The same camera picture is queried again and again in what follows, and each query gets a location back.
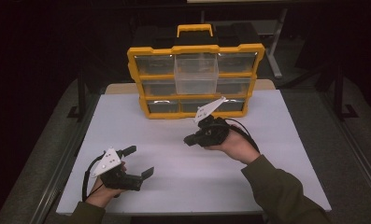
white tabletop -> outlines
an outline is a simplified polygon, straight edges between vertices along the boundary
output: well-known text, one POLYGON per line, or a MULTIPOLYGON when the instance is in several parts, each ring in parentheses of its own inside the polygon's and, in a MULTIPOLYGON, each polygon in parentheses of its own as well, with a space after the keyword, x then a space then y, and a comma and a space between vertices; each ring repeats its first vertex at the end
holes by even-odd
MULTIPOLYGON (((307 157, 280 91, 254 91, 243 123, 259 149, 277 167, 295 175, 308 198, 325 210, 331 206, 307 157)), ((262 212, 250 184, 241 174, 244 165, 219 151, 183 138, 197 131, 193 119, 146 119, 138 94, 102 95, 57 208, 71 214, 81 200, 85 170, 109 147, 137 146, 124 158, 127 173, 140 175, 154 166, 154 175, 141 191, 127 191, 107 207, 123 215, 208 215, 262 212)), ((89 189, 94 179, 89 180, 89 189)))

plastic drawer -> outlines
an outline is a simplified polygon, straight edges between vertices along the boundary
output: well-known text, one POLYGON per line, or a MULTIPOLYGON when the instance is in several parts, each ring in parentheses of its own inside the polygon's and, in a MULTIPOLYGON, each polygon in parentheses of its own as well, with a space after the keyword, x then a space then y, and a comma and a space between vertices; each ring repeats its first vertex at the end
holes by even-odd
POLYGON ((147 101, 150 113, 178 113, 178 100, 147 101))
POLYGON ((174 79, 142 80, 141 82, 147 96, 176 94, 174 79))
POLYGON ((199 106, 206 105, 213 102, 214 100, 201 99, 201 100, 180 100, 182 112, 197 112, 199 106))
POLYGON ((226 94, 243 94, 249 91, 250 77, 219 78, 217 82, 217 92, 226 94))
POLYGON ((218 108, 219 112, 242 111, 246 99, 226 99, 218 108))
POLYGON ((216 54, 176 55, 174 78, 176 80, 177 94, 215 93, 218 79, 216 54))
POLYGON ((140 75, 173 74, 174 57, 168 55, 141 55, 135 56, 140 75))
POLYGON ((251 72, 256 57, 256 52, 219 53, 218 67, 220 73, 251 72))

yellow organizer box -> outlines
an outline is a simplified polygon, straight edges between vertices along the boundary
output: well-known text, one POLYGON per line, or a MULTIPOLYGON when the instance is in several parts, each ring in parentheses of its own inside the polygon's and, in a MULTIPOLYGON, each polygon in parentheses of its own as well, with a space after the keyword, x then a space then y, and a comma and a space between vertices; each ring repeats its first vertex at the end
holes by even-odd
POLYGON ((213 116, 247 114, 257 68, 264 56, 252 25, 139 27, 127 51, 128 67, 149 119, 194 117, 199 106, 222 96, 213 116))

olive green sleeve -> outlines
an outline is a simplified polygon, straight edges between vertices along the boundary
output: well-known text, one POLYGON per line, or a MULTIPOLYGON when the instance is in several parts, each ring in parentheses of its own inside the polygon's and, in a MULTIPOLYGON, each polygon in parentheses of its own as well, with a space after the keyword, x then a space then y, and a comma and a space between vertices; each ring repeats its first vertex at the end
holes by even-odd
POLYGON ((241 172, 249 180, 255 202, 273 223, 331 223, 325 211, 304 195, 301 182, 260 156, 241 172))
POLYGON ((94 206, 89 203, 79 202, 77 208, 71 217, 69 217, 67 224, 99 224, 103 220, 106 210, 101 207, 94 206))

hand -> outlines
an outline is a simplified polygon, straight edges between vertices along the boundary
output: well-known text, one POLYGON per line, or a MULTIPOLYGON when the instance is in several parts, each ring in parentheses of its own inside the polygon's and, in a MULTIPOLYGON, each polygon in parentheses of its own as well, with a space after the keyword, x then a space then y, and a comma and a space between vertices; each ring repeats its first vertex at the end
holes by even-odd
POLYGON ((240 133, 233 130, 229 131, 222 144, 205 147, 205 149, 222 151, 230 158, 244 164, 252 163, 261 155, 240 133))
MULTIPOLYGON (((122 166, 122 170, 126 171, 124 164, 122 166)), ((104 186, 103 181, 101 180, 100 176, 94 182, 93 188, 91 190, 91 194, 86 199, 86 203, 105 208, 111 199, 113 199, 116 195, 119 195, 125 192, 126 189, 108 189, 104 186)))

